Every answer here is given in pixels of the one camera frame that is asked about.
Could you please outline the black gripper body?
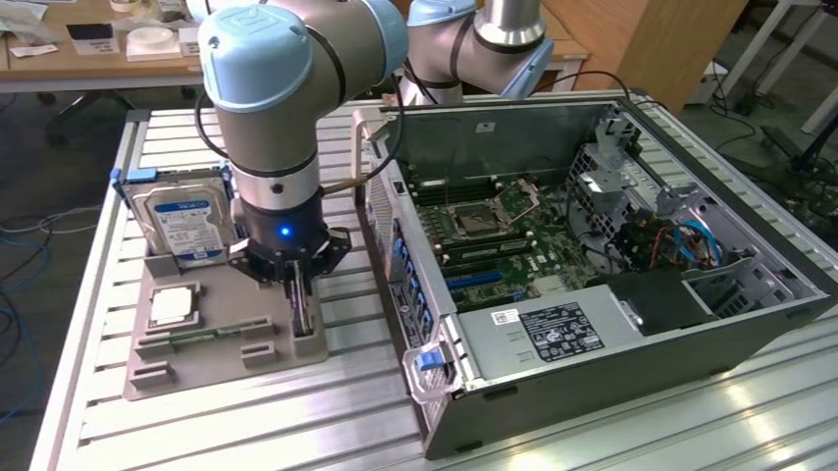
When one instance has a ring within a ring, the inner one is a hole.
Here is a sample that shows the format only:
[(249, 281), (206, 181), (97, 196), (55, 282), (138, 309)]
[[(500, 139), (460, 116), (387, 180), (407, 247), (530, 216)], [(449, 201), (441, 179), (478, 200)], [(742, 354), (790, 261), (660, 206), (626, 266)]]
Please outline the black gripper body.
[(235, 199), (235, 222), (251, 238), (277, 256), (283, 283), (291, 279), (287, 264), (297, 261), (303, 277), (302, 258), (327, 240), (327, 225), (322, 213), (322, 193), (315, 193), (302, 205), (285, 210), (254, 206), (242, 197)]

